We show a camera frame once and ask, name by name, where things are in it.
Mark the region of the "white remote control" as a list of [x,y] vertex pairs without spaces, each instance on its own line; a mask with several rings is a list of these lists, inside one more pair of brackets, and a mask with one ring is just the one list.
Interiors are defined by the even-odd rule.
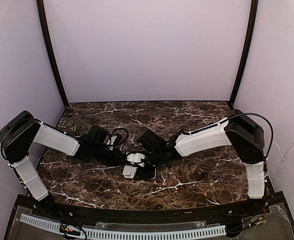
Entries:
[[136,180],[136,170],[139,166],[125,165],[122,175],[125,179]]

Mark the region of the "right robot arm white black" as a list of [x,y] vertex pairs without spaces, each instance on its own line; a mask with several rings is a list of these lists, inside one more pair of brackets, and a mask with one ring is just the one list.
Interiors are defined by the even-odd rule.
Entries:
[[192,154],[222,146],[233,146],[244,163],[248,197],[262,199],[265,195],[266,160],[269,150],[265,150],[264,129],[251,117],[253,113],[243,113],[238,109],[228,117],[194,131],[179,131],[164,140],[155,132],[147,130],[138,144],[147,152],[145,168],[156,168]]

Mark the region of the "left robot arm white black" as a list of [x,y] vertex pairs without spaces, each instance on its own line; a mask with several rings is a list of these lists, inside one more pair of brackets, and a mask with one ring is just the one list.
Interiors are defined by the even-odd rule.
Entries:
[[126,155],[117,148],[120,139],[120,135],[112,139],[107,130],[97,125],[93,125],[88,133],[74,137],[24,110],[0,130],[0,150],[22,184],[40,202],[50,193],[30,160],[32,144],[46,146],[79,160],[95,159],[105,165],[118,166],[126,161]]

